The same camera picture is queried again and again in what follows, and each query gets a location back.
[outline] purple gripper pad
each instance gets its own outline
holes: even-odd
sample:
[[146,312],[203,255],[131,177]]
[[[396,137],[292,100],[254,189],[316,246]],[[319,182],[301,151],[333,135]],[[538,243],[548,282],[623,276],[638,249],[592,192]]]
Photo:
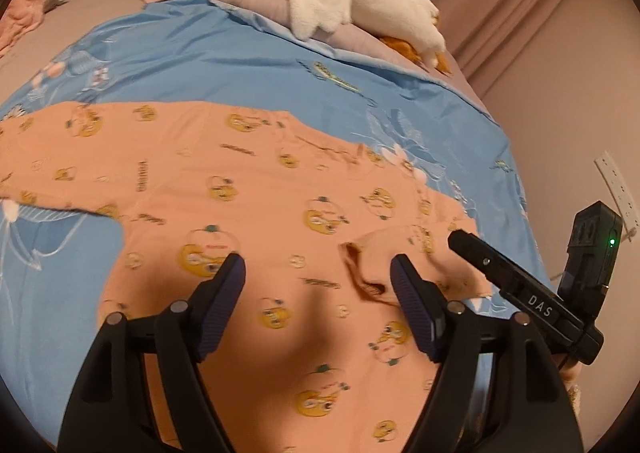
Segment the purple gripper pad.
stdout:
[[203,281],[193,292],[191,322],[197,328],[197,359],[202,361],[214,352],[244,287],[246,266],[237,253],[230,253],[212,279]]
[[434,283],[421,279],[406,255],[391,260],[390,277],[418,350],[434,363],[442,362],[446,352],[446,299]]

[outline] black camera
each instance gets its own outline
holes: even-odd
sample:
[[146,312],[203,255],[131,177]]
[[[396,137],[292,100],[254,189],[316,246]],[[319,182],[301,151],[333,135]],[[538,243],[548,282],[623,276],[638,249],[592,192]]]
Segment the black camera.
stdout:
[[604,337],[595,327],[622,239],[622,218],[603,202],[580,211],[567,247],[558,295],[490,245],[461,229],[449,247],[500,289],[500,295],[528,313],[552,353],[568,353],[590,365]]

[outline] screw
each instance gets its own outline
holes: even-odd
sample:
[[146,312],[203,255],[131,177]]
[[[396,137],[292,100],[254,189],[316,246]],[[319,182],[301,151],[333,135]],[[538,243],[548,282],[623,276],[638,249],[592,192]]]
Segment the screw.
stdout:
[[184,312],[189,307],[189,304],[183,300],[179,299],[178,301],[174,301],[171,304],[171,312],[175,312],[176,314],[180,314],[180,312]]
[[447,310],[453,314],[462,314],[465,308],[465,304],[460,301],[450,301],[447,303]]
[[120,312],[112,312],[107,316],[106,320],[107,325],[117,325],[122,321],[122,313]]
[[516,312],[516,314],[513,315],[513,319],[523,327],[526,327],[531,323],[531,318],[526,312]]

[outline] power strip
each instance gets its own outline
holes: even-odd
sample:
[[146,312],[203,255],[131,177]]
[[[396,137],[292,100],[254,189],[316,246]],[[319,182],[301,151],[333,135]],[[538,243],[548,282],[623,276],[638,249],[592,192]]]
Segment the power strip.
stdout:
[[636,236],[640,229],[640,216],[636,210],[636,203],[631,191],[609,152],[604,152],[594,162],[600,173],[602,173],[602,178],[607,183],[607,187],[613,195],[613,200],[618,206],[623,224],[625,224],[626,238],[631,241],[631,237]]

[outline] blue duvet cover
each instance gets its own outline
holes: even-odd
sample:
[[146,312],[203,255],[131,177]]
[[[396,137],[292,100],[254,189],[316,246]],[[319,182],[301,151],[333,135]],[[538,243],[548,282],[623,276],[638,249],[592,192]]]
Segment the blue duvet cover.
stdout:
[[[491,245],[548,285],[509,141],[443,83],[385,62],[300,43],[261,16],[208,0],[171,0],[95,28],[0,108],[0,118],[66,100],[207,100],[289,110],[332,136],[399,145],[429,185],[458,199]],[[95,306],[118,255],[107,218],[4,202],[0,212],[0,374],[34,426],[56,443],[66,400],[95,335]],[[494,294],[484,314],[513,307]],[[489,375],[478,372],[476,413]]]

